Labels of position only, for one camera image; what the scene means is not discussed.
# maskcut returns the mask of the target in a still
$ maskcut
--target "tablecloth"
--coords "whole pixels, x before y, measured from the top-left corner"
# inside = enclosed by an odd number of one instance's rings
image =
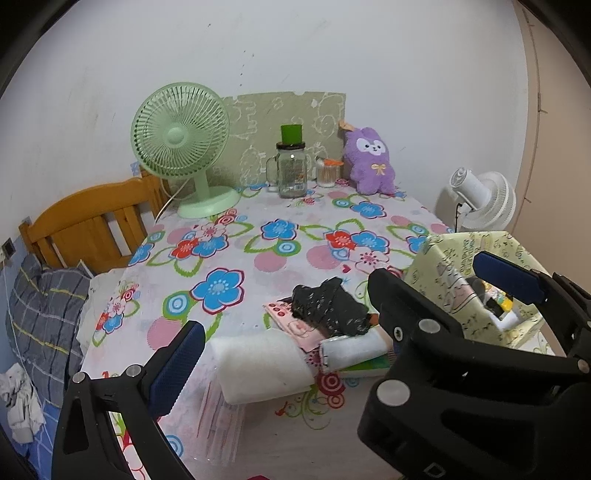
[[[430,233],[450,231],[401,190],[368,197],[346,180],[339,182],[332,189],[310,188],[306,197],[293,200],[263,185],[239,189],[235,208],[207,219],[165,214],[133,255],[98,319],[82,370],[99,378],[143,365],[188,319],[203,324],[208,339],[270,328],[262,304],[289,296],[297,284],[317,286],[337,276],[358,301],[371,306],[369,273],[387,268],[401,275]],[[525,348],[548,353],[541,335]],[[307,361],[318,365],[317,353]],[[356,435],[375,379],[341,379],[335,373],[318,373],[306,393],[249,405],[230,467],[195,460],[199,367],[172,412],[159,420],[195,478],[397,477]],[[114,420],[134,476],[147,479],[123,419],[114,414]]]

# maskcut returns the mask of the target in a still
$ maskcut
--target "pink package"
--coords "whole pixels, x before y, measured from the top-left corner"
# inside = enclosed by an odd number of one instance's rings
[[[311,352],[320,346],[320,341],[326,337],[306,322],[296,319],[291,314],[291,305],[284,301],[265,303],[265,310],[269,312],[277,326],[289,333],[304,352]]]

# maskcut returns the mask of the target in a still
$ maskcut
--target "fabric storage bin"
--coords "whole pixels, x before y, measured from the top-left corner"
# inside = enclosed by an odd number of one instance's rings
[[[446,233],[427,238],[404,281],[458,320],[466,338],[519,348],[540,330],[544,319],[536,307],[514,299],[513,310],[525,321],[508,330],[497,327],[466,281],[474,276],[472,260],[481,251],[547,273],[510,233]]]

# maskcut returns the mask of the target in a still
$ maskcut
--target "wooden bed frame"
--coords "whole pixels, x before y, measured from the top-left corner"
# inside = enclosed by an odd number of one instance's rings
[[[154,216],[165,202],[160,179],[142,171],[142,178],[108,183],[73,193],[19,230],[29,252],[53,268],[75,267],[80,260],[95,273],[126,267],[105,215],[113,213],[132,254],[146,237],[138,206],[149,203]],[[60,261],[59,251],[65,265]]]

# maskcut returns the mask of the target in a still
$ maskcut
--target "orange lid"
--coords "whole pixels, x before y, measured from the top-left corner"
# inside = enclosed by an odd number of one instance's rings
[[[332,158],[325,158],[324,165],[326,167],[335,167],[335,166],[343,165],[343,162],[341,162],[340,160],[334,160]]]

